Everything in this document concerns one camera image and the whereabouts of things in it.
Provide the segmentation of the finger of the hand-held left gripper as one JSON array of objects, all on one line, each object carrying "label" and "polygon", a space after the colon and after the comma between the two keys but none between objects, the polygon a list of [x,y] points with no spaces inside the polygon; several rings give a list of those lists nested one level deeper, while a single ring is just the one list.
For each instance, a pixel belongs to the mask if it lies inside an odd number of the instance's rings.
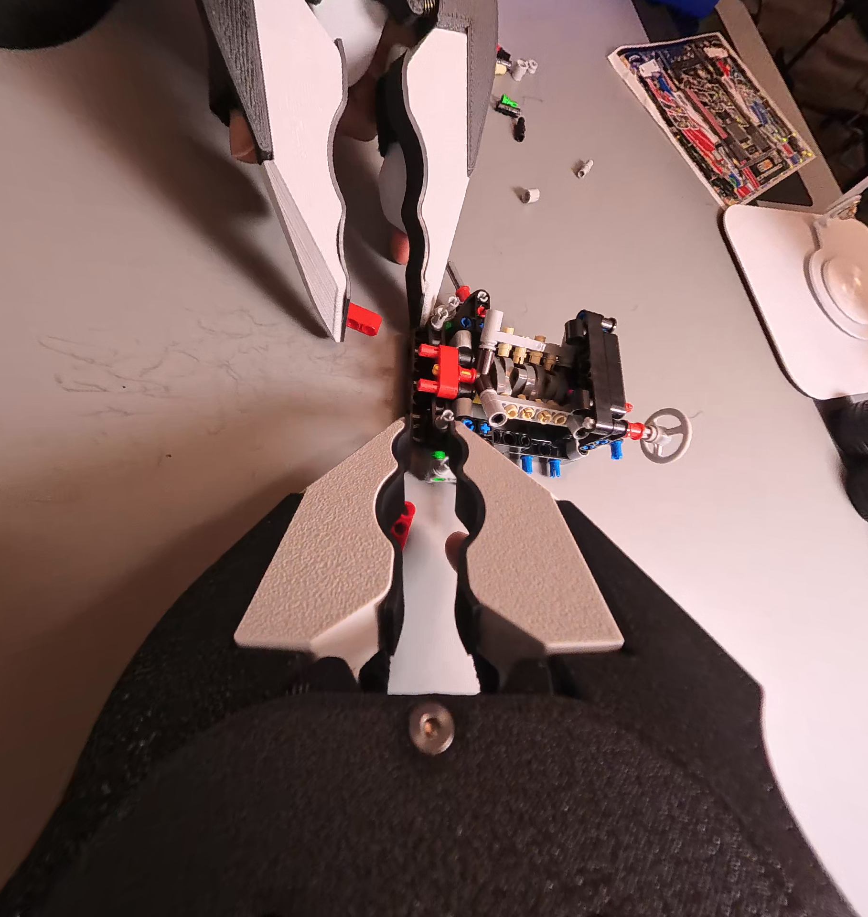
[{"label": "finger of the hand-held left gripper", "polygon": [[433,29],[401,62],[402,219],[412,327],[439,295],[468,186],[467,37]]},{"label": "finger of the hand-held left gripper", "polygon": [[254,12],[271,142],[267,186],[311,303],[340,342],[349,281],[333,140],[348,88],[343,48],[305,2],[255,1]]}]

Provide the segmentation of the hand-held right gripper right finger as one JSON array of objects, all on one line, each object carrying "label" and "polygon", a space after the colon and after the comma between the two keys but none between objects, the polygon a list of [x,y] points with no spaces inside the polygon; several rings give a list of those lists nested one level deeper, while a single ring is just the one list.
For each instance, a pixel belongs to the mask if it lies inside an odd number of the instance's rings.
[{"label": "hand-held right gripper right finger", "polygon": [[503,687],[520,663],[623,648],[623,634],[549,490],[452,425],[464,646]]}]

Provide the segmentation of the person's left hand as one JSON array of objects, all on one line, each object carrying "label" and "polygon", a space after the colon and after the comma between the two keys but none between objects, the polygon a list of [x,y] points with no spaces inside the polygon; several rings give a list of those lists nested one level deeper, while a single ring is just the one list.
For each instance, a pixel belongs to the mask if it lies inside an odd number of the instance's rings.
[{"label": "person's left hand", "polygon": [[[376,89],[384,63],[385,57],[374,60],[368,71],[350,87],[345,112],[339,122],[344,135],[364,142],[376,138]],[[256,143],[241,103],[229,77],[216,65],[209,71],[209,101],[213,113],[229,129],[231,155],[244,163],[256,163]]]}]

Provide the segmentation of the lego sticker sheet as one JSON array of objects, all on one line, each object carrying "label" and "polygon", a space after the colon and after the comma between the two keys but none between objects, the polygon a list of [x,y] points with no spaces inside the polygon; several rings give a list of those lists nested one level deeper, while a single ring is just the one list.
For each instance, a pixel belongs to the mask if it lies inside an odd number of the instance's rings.
[{"label": "lego sticker sheet", "polygon": [[816,159],[718,32],[619,47],[608,61],[724,208]]}]

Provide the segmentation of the lego car chassis assembly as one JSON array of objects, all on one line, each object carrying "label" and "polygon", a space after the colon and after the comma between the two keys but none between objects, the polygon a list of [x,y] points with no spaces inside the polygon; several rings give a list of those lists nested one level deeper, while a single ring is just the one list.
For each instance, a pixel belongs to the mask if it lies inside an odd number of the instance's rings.
[{"label": "lego car chassis assembly", "polygon": [[469,432],[531,475],[608,448],[612,459],[635,442],[655,464],[682,458],[691,420],[662,409],[646,421],[626,400],[616,322],[581,310],[559,343],[518,334],[484,289],[457,285],[414,335],[410,470],[427,483],[456,480],[448,456],[451,427]]}]

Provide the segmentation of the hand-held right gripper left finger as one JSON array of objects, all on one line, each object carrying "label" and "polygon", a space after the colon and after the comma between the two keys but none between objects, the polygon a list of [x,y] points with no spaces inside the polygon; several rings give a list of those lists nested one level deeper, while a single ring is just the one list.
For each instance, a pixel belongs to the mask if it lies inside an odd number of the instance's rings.
[{"label": "hand-held right gripper left finger", "polygon": [[394,475],[398,419],[310,484],[236,628],[238,646],[339,658],[354,675],[380,650],[394,545],[377,498]]}]

